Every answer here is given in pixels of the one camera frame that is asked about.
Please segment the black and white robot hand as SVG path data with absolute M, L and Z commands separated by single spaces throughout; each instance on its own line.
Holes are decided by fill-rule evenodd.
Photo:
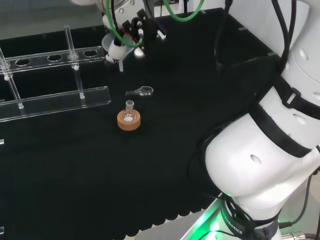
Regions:
M 102 17 L 113 35 L 105 55 L 111 64 L 123 61 L 131 52 L 138 58 L 148 56 L 152 47 L 166 39 L 166 30 L 150 14 L 148 6 L 142 1 L 131 3 L 129 0 L 117 6 L 109 2 Z

